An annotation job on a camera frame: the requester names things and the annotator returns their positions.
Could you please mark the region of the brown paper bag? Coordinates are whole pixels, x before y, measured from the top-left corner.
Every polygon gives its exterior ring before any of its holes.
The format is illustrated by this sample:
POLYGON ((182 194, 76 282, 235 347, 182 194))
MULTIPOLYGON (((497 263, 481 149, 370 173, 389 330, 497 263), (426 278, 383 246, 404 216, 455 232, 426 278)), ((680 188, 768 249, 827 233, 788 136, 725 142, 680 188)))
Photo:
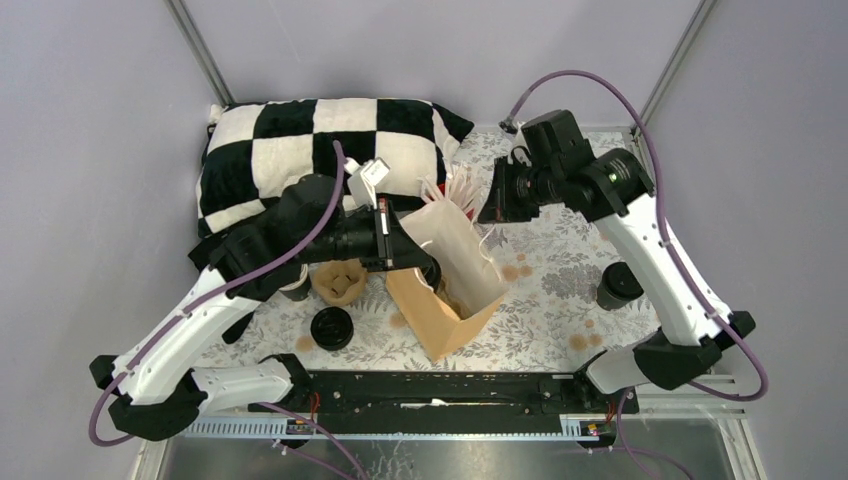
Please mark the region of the brown paper bag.
POLYGON ((391 271, 387 290, 433 363, 471 342, 508 292, 501 268, 471 220, 439 200, 405 216, 405 232, 441 267, 444 298, 418 269, 391 271))

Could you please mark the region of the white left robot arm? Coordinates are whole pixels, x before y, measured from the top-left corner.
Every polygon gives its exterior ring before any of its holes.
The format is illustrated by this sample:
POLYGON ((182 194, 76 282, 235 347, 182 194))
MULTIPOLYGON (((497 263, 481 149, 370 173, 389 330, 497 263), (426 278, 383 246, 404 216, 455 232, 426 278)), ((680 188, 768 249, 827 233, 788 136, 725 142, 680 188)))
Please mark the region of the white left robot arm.
POLYGON ((190 292, 143 341, 91 362, 101 390, 96 410, 107 411, 125 437, 160 441, 206 412, 256 403, 304 407, 309 378, 290 354, 220 370, 197 360, 277 291, 295 287, 310 265, 356 259, 369 272, 428 267, 429 255, 379 192, 389 174, 382 159, 340 158, 335 174, 302 177, 274 206, 233 228, 190 292))

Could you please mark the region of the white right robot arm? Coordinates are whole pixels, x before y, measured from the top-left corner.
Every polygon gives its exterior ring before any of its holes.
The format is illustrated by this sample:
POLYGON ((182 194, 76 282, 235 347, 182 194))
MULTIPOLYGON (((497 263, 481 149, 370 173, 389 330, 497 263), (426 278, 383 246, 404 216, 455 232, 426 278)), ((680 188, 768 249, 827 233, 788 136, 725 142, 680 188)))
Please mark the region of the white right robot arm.
POLYGON ((607 237, 661 323, 646 339, 601 353, 579 370, 573 396, 583 410, 601 410, 628 387, 691 383, 754 330, 752 315, 718 298, 658 216, 659 193, 642 164, 621 148, 595 156, 568 110, 519 129, 512 151, 494 161, 477 220, 529 222, 553 204, 581 214, 607 237))

